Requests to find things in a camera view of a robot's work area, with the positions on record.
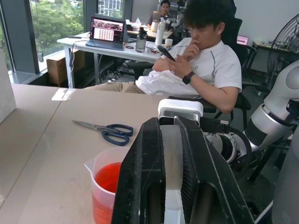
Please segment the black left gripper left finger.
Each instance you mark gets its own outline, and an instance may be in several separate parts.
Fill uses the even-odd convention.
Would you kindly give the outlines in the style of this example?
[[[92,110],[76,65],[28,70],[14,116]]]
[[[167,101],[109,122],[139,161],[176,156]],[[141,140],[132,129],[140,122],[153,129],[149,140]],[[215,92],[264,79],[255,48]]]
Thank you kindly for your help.
[[[166,174],[157,118],[144,122],[120,169],[111,224],[163,224]]]

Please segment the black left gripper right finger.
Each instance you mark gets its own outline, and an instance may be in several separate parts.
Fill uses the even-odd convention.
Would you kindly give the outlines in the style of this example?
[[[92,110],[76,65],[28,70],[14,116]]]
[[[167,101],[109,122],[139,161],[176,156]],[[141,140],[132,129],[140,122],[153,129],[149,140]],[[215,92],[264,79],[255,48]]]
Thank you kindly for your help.
[[[199,125],[175,117],[183,147],[181,198],[186,224],[254,224],[253,217],[237,184],[251,160],[247,137],[229,124],[202,118]],[[236,133],[245,143],[246,162],[234,175],[227,161],[204,136],[205,133]]]

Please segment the black smartphone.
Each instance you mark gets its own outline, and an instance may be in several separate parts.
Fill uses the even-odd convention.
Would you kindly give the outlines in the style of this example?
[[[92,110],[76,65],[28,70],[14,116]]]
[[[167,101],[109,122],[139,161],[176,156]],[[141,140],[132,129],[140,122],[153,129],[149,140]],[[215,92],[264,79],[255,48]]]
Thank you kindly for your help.
[[[158,45],[158,50],[167,58],[171,59],[172,61],[176,61],[171,54],[168,52],[168,50],[164,47],[162,47],[161,45]]]

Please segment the clear cup with red liquid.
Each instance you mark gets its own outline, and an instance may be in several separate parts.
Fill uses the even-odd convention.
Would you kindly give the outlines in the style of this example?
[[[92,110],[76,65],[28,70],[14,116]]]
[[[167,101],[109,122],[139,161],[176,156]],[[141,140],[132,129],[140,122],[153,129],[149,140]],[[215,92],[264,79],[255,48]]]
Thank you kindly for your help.
[[[91,176],[95,224],[111,224],[121,164],[128,151],[129,147],[112,147],[85,163]]]

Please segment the man's left hand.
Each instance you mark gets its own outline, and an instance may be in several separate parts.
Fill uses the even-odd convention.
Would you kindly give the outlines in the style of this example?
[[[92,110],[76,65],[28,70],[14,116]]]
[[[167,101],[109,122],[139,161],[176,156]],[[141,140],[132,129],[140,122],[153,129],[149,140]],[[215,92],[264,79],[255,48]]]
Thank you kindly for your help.
[[[169,70],[181,79],[192,71],[190,64],[180,55],[177,55],[176,61],[173,61],[168,57],[165,59],[167,61]]]

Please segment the man's right hand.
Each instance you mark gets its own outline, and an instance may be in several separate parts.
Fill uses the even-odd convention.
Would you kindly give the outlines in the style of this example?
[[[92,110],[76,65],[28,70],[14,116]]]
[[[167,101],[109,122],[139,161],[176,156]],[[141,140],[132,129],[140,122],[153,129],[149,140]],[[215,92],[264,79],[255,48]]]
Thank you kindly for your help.
[[[184,50],[182,57],[189,62],[190,60],[195,59],[201,50],[204,50],[205,48],[206,45],[199,40],[191,40],[190,44]]]

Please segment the black smartwatch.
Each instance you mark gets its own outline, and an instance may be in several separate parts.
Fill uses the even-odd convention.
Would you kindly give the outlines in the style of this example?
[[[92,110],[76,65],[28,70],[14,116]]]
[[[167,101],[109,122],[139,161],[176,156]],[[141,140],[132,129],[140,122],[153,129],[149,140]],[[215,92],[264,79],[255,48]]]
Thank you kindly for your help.
[[[191,78],[193,77],[193,75],[195,75],[195,73],[193,71],[189,72],[188,75],[185,75],[182,79],[184,84],[189,84],[191,82]]]

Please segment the man in white t-shirt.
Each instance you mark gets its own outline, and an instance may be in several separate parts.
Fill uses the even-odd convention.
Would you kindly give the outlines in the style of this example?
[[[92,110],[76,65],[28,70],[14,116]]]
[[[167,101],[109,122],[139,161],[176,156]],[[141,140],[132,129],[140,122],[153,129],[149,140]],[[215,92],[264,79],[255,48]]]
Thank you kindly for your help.
[[[206,45],[199,55],[190,60],[195,73],[189,84],[169,70],[166,57],[158,58],[152,71],[133,82],[110,82],[93,86],[93,90],[163,95],[166,97],[201,97],[222,113],[233,110],[242,91],[242,70],[236,53],[221,39],[229,19],[228,0],[191,0],[184,13],[184,23],[191,35],[182,39],[171,50],[176,60],[182,56],[191,40]]]

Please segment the white office desk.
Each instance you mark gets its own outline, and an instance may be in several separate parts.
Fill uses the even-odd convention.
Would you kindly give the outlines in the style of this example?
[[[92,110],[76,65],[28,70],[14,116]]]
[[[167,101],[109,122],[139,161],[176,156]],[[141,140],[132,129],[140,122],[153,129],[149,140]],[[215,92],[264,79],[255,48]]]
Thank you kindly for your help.
[[[75,88],[75,82],[74,82],[74,74],[73,70],[70,67],[70,53],[72,48],[93,53],[93,62],[95,63],[95,81],[98,84],[100,81],[99,78],[99,68],[98,68],[98,62],[99,57],[98,55],[106,55],[106,56],[113,56],[118,58],[124,58],[128,60],[135,60],[135,61],[141,61],[141,62],[149,62],[154,63],[159,57],[160,53],[149,53],[149,52],[143,52],[138,53],[135,51],[135,49],[128,49],[126,47],[123,47],[123,50],[113,50],[113,49],[103,49],[103,48],[96,48],[96,47],[90,47],[86,46],[86,42],[89,40],[89,33],[82,33],[78,35],[80,38],[62,38],[58,39],[57,43],[60,43],[64,46],[64,52],[65,52],[65,61],[66,61],[66,68],[67,68],[67,79],[68,79],[68,86],[69,88],[74,89]]]

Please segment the cardboard box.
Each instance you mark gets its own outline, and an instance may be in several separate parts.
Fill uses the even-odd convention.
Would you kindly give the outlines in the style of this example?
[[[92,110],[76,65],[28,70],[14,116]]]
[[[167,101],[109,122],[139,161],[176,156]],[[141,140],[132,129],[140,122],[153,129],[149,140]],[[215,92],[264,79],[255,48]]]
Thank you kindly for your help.
[[[85,52],[80,50],[74,50],[74,74],[78,71],[82,71],[85,67]],[[47,70],[49,76],[49,82],[55,84],[58,87],[67,80],[67,68],[65,61],[65,52],[50,56],[47,60]]]

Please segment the dark grey water bottle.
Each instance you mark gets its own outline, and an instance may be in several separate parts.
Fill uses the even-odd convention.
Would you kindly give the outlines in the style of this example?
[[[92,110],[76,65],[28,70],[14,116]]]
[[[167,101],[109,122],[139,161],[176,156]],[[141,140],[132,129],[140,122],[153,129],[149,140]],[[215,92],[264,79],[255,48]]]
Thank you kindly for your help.
[[[139,28],[139,33],[136,38],[136,52],[143,53],[145,51],[145,45],[147,41],[147,31],[143,27]]]

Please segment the white thermos bottle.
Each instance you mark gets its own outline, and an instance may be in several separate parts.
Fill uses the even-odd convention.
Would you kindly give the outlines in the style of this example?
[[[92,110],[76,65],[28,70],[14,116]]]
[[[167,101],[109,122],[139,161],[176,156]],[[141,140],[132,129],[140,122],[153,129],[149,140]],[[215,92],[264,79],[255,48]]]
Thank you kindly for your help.
[[[157,46],[162,44],[164,30],[165,30],[165,23],[161,21],[161,22],[159,22],[159,24],[157,26],[157,35],[156,35],[156,40],[155,40],[155,44]]]

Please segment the open laptop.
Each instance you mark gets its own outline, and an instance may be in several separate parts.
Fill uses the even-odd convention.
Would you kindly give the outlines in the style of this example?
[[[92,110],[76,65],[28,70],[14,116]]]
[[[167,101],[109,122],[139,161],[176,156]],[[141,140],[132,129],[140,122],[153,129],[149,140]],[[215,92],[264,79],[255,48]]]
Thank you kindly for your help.
[[[85,45],[122,51],[125,27],[124,20],[94,16],[91,18],[90,39]]]

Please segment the black standing fan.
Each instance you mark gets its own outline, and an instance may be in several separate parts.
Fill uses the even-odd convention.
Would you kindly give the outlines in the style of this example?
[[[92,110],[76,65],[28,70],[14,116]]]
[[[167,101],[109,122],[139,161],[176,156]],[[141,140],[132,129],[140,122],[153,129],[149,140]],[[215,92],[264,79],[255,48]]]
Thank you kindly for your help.
[[[274,39],[268,55],[266,86],[271,90],[279,73],[299,60],[299,14],[293,17]]]

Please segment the white board panel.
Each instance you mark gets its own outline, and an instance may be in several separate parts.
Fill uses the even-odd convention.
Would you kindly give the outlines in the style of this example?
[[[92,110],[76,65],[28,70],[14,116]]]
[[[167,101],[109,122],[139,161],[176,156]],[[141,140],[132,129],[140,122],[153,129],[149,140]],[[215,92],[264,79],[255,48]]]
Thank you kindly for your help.
[[[17,108],[3,49],[0,48],[0,123]]]

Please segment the man in dark shirt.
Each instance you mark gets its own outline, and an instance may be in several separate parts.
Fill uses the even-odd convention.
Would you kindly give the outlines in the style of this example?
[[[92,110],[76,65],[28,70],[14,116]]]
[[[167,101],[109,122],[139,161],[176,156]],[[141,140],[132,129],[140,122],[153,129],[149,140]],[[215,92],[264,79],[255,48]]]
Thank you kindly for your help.
[[[165,20],[168,19],[168,18],[171,18],[171,15],[169,13],[170,11],[170,1],[169,0],[162,0],[161,3],[160,3],[160,11],[159,11],[159,14],[160,14],[160,17],[163,17]],[[148,24],[147,26],[150,28],[151,27],[151,24],[152,22],[154,21],[154,13],[151,15],[149,21],[148,21]]]

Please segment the blue handled scissors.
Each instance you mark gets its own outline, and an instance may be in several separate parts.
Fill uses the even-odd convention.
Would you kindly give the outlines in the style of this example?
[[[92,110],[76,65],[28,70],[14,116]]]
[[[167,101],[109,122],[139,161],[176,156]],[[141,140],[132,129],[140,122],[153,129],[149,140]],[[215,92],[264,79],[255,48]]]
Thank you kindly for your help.
[[[121,147],[127,145],[129,143],[129,138],[134,134],[133,127],[123,124],[102,126],[76,120],[73,120],[73,122],[80,126],[100,132],[104,140]]]

